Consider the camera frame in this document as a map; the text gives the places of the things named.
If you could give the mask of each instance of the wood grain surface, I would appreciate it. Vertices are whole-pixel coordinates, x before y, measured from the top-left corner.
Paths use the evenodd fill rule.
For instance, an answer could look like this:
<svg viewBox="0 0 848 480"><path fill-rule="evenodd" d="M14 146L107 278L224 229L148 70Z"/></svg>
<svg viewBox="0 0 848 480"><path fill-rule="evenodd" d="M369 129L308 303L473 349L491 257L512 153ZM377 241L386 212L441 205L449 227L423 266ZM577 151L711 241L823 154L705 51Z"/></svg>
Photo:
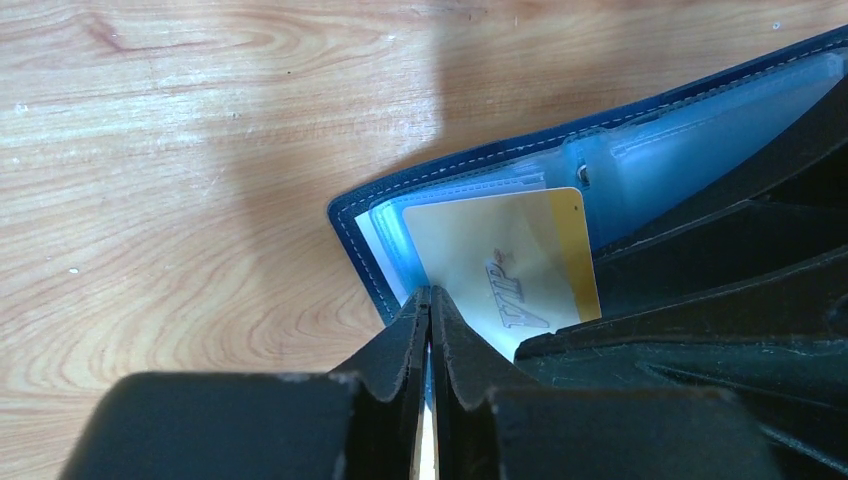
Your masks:
<svg viewBox="0 0 848 480"><path fill-rule="evenodd" d="M142 370L325 370L381 323L326 218L399 168L848 23L844 0L0 10L0 476Z"/></svg>

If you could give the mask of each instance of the blue wallet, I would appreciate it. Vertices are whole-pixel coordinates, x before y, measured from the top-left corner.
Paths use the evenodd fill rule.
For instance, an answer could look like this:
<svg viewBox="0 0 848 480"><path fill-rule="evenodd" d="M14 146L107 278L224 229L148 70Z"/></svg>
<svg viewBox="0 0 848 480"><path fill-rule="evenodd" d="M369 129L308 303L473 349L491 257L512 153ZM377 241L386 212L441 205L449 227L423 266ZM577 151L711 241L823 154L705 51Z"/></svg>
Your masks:
<svg viewBox="0 0 848 480"><path fill-rule="evenodd" d="M799 119L847 73L848 26L655 97L388 175L334 199L328 215L388 323L428 284L404 208L578 188L597 262L805 168L763 168L765 147L791 141Z"/></svg>

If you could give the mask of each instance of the white stitching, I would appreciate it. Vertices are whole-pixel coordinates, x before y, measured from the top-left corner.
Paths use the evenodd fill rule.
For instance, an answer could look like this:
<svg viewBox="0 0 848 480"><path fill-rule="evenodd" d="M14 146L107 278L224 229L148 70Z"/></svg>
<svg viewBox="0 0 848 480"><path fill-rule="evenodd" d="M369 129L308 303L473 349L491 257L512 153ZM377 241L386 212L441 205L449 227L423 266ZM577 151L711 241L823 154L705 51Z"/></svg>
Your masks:
<svg viewBox="0 0 848 480"><path fill-rule="evenodd" d="M685 102L685 101L691 100L691 99L693 99L693 98L698 98L698 97L701 97L701 96L707 95L708 93L710 93L710 92L712 92L712 91L714 91L714 90L717 90L717 89L719 89L719 88L724 88L724 87L727 87L727 86L729 86L729 85L733 85L734 83L740 82L740 81L742 81L742 80L746 80L746 79L748 79L748 78L749 78L749 77L751 77L751 76L759 75L759 74L761 74L761 73L764 73L764 72L767 72L767 71L769 71L769 70L772 70L772 69L774 69L774 68L776 68L776 67L780 67L780 66L783 66L783 65L786 65L786 64L792 63L792 62L794 62L794 61L796 61L796 60L798 60L798 59L801 59L801 58L804 58L804 57L806 57L806 56L810 55L811 53L818 53L818 52L821 52L822 50L830 49L831 47L834 47L834 46L836 46L836 45L839 45L840 43L843 43L843 42L845 42L846 40L848 40L848 39L843 38L843 39L840 39L840 40L838 40L838 41L836 41L836 42L828 43L828 44L827 44L827 45L825 45L824 47L817 48L817 49L815 49L815 50L811 50L811 51L806 52L806 53L803 53L803 54L801 54L801 55L798 55L798 56L792 57L792 58L790 58L789 60L786 60L785 62L780 62L780 63L778 63L777 65L772 65L772 66L770 66L770 67L765 68L764 70L760 70L759 72L756 72L756 73L749 73L749 74L747 74L747 75L745 75L745 76L743 76L743 77L741 77L741 78L737 78L736 80L732 80L732 81L730 81L730 82L728 82L728 83L725 83L724 85L719 85L719 86L717 86L717 87L713 87L713 88L711 88L711 89L709 89L709 90L707 90L707 91L705 91L705 92L701 92L701 93L698 93L698 94L695 94L695 95L691 95L691 96L686 97L686 98L684 98L684 99L682 99L682 100L677 100L676 102L672 102L671 104L665 103L665 104L662 104L662 105L657 106L657 107L649 108L649 109L644 110L644 111L642 111L642 112L634 113L634 114L632 114L632 115L627 115L627 116L625 116L623 119L624 119L624 120L626 120L626 119L628 119L628 118L630 118L630 117L638 117L639 115L643 115L643 114L646 114L646 113L650 113L650 112L653 112L654 110L658 110L658 109L661 109L661 108L669 107L669 106L672 106L672 105L677 105L678 103ZM599 123L599 124L597 124L597 125L592 125L591 127L586 127L586 128L582 128L582 129L580 129L580 130L575 130L575 131L573 131L573 132L566 133L565 135L557 135L556 137L552 137L552 138L549 138L549 139L547 139L547 140L542 140L542 141L538 141L538 142L530 143L530 144L528 144L528 145L521 145L521 146L519 146L519 147L513 147L513 148L509 148L509 149L507 149L507 150L501 150L501 151L499 151L499 152L496 152L496 153L490 153L490 154L488 154L488 155L486 155L486 156L478 157L478 158L475 158L475 159L473 159L473 160L468 160L468 161L465 161L465 162L460 162L460 163L455 164L455 165L450 165L450 167L449 167L449 168L451 168L451 169L452 169L452 168L455 168L455 167L461 167L461 166L465 165L466 163L468 163L468 164L472 164L472 163L474 163L474 162L476 162L476 161L478 161L478 160L487 160L487 159L493 158L493 157L495 157L495 156L497 156L497 155L506 155L507 153L514 152L514 151L516 151L516 150L523 150L523 149L525 149L525 148L529 148L529 147L532 147L532 146L534 146L534 145L540 145L540 144L542 144L542 143L555 142L555 141L557 141L557 140L562 140L562 139L564 139L564 138L566 138L566 137L570 137L571 135L574 135L574 134L577 134L577 133L582 133L582 132L585 132L586 130L590 130L590 129L592 129L592 128L598 128L598 127L601 127L601 126L607 125L608 123L611 123L611 122L618 122L618 121L621 121L621 120L622 120L621 118L616 118L616 119L614 119L614 120L607 120L607 121L602 122L602 123ZM430 175L435 175L436 173L444 172L444 171L445 171L445 169L444 169L444 168L441 168L441 169L439 169L439 170L434 170L434 171L432 171L432 172L430 172L430 173L426 173L426 174L424 174L424 175L421 175L420 177L413 178L412 180L404 181L404 182L403 182L403 185L406 185L407 183L416 183L416 182L418 182L419 180L422 180L422 179L424 179L424 178L429 177ZM373 198L373 197L375 197L375 196L380 196L380 195L382 195L382 194L384 194L384 193L386 193L386 192L389 192L389 191L391 191L391 190L394 190L395 188L400 187L400 186L401 186L401 184L393 185L393 186L391 186L391 187L389 187L389 188L386 188L385 190L380 190L379 192L377 192L377 193L375 193L375 194L369 195L369 196L368 196L368 198L370 199L370 198ZM374 290L377 292L377 295L379 295L379 296L380 296L380 300L383 302L383 307L386 309L386 313L391 313L391 310L389 309L389 304L386 302L386 298L383 296L383 293L382 293L382 292L380 292L380 287L377 285L377 280L374 278L374 276L373 276L373 275L371 275L371 271L368 269L368 265L365 263L365 259L363 259L363 258L362 258L362 255L360 255L360 254L359 254L359 249L358 249L358 248L356 248L356 244L353 242L353 237L351 237L351 236L350 236L350 232L348 232L348 231L347 231L347 227L346 227L346 226L345 226L345 224L342 222L342 213L344 213L344 212L345 212L345 210L347 210L347 209L349 209L349 208L351 208L351 207L353 207L353 206L356 206L356 205L357 205L357 204L359 204L359 203L362 203L364 200L365 200L365 199L361 199L361 200L359 200L359 201L357 201L357 202L353 202L353 203L351 203L350 205L348 205L348 206L346 206L346 207L342 208L342 209L339 211L338 215L336 216L336 221L337 221L337 222L339 223L339 225L342 227L342 230L345 232L345 235L347 235L348 241L350 241L350 244L351 244L351 246L353 247L353 251L354 251L354 253L356 253L356 256L359 258L359 261L362 263L362 266L365 268L365 273L367 273L367 274L368 274L368 278L369 278L369 279L371 279L371 284L372 284L372 285L374 285Z"/></svg>

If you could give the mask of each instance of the transparent plastic pocket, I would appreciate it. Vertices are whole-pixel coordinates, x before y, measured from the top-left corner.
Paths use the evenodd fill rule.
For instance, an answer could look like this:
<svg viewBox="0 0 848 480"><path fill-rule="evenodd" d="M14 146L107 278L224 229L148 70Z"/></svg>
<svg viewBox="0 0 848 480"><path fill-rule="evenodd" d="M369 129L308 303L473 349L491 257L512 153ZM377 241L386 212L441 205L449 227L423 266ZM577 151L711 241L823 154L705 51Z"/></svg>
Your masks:
<svg viewBox="0 0 848 480"><path fill-rule="evenodd" d="M550 150L424 185L374 205L357 224L401 303L429 284L403 222L410 206L573 186L583 193L592 248L602 247L764 147L845 76L845 59L845 49L807 57L616 128L597 128Z"/></svg>

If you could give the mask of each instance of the wooden surface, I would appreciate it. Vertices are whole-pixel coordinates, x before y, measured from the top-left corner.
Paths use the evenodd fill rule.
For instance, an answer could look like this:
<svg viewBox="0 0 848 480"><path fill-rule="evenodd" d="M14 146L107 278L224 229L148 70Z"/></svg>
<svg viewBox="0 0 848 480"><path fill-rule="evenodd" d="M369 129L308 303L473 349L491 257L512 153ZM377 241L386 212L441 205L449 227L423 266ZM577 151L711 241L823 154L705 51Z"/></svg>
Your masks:
<svg viewBox="0 0 848 480"><path fill-rule="evenodd" d="M848 23L844 0L0 10L0 476L140 370L324 370L380 329L331 198Z"/></svg>

